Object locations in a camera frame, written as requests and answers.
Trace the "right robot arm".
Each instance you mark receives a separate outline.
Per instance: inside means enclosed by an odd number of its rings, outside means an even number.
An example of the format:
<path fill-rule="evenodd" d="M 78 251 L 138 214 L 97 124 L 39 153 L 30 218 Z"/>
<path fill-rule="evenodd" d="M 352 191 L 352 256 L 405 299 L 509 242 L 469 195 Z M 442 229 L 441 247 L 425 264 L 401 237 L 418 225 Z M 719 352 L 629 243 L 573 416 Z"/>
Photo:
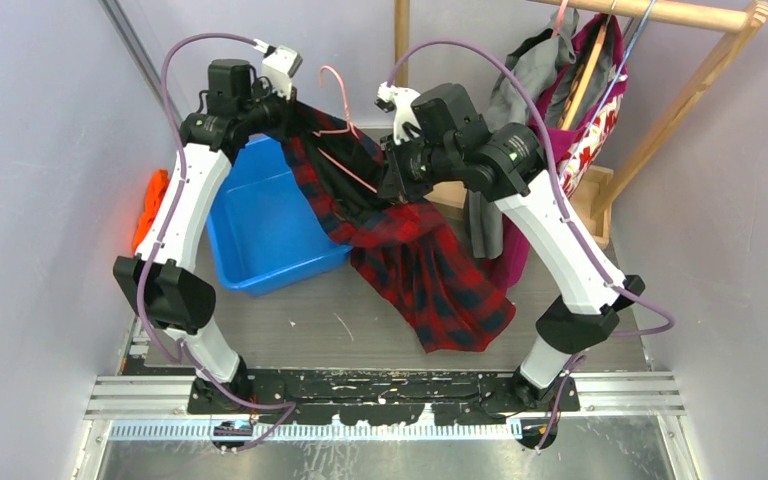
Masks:
<path fill-rule="evenodd" d="M 536 322 L 538 337 L 510 382 L 525 409 L 542 409 L 560 391 L 559 377 L 574 355 L 616 329 L 619 311 L 645 285 L 607 259 L 539 153 L 535 132 L 522 123 L 491 131 L 465 88 L 444 83 L 418 93 L 382 83 L 377 106 L 394 115 L 381 141 L 385 173 L 377 194 L 402 203 L 420 200 L 439 183 L 460 181 L 494 204 L 527 239 L 559 287 Z"/>

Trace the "red plaid skirt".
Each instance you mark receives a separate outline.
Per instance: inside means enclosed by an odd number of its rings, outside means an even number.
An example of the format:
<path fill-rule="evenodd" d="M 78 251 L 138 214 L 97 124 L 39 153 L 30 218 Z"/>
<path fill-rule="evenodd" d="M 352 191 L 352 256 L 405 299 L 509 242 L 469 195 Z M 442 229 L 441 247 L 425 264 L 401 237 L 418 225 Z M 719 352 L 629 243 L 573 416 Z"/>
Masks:
<path fill-rule="evenodd" d="M 292 107 L 285 161 L 325 234 L 351 247 L 350 263 L 414 329 L 428 352 L 482 352 L 511 323 L 515 306 L 474 263 L 428 201 L 391 203 L 327 160 L 330 154 L 369 184 L 384 155 L 364 133 L 317 137 L 345 120 L 305 103 Z"/>

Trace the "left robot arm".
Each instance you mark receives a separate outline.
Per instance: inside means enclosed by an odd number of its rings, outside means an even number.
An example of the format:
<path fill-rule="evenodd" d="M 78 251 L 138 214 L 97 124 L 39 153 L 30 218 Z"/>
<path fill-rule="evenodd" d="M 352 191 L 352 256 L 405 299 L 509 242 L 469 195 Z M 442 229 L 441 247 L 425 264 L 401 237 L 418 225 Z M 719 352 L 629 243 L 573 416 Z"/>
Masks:
<path fill-rule="evenodd" d="M 229 413 L 253 407 L 253 386 L 214 318 L 215 289 L 194 272 L 198 245 L 239 151 L 251 136 L 274 136 L 286 126 L 300 63 L 273 53 L 259 68 L 237 59 L 209 64 L 198 109 L 173 126 L 177 160 L 154 220 L 136 252 L 113 267 L 149 338 L 163 332 L 176 348 L 168 359 L 195 367 L 197 399 Z"/>

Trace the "pink wire hanger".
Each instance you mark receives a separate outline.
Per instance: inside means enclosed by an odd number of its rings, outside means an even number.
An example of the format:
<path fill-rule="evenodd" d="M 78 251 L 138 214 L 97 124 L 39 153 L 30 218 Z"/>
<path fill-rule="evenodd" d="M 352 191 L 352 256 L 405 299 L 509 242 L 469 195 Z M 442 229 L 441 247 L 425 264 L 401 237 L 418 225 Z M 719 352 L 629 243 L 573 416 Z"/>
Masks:
<path fill-rule="evenodd" d="M 318 78 L 319 78 L 319 86 L 324 87 L 325 86 L 325 74 L 330 73 L 335 81 L 338 84 L 338 87 L 340 89 L 340 95 L 341 95 L 341 101 L 343 106 L 343 114 L 344 114 L 344 120 L 345 125 L 343 128 L 336 128 L 336 129 L 330 129 L 330 130 L 319 130 L 315 131 L 314 135 L 317 137 L 322 136 L 329 136 L 329 135 L 342 135 L 342 134 L 351 134 L 356 140 L 360 139 L 360 133 L 355 124 L 352 122 L 351 119 L 351 111 L 350 111 L 350 105 L 348 100 L 348 94 L 345 86 L 345 82 L 341 76 L 341 74 L 331 65 L 322 65 L 319 68 Z M 335 167 L 340 169 L 344 174 L 348 175 L 351 179 L 353 179 L 355 182 L 372 192 L 373 194 L 377 194 L 378 190 L 373 187 L 371 184 L 366 182 L 364 179 L 362 179 L 360 176 L 355 174 L 352 170 L 350 170 L 348 167 L 343 165 L 340 161 L 338 161 L 336 158 L 331 156 L 330 154 L 325 153 L 321 149 L 319 149 L 319 152 L 327 159 L 329 160 Z"/>

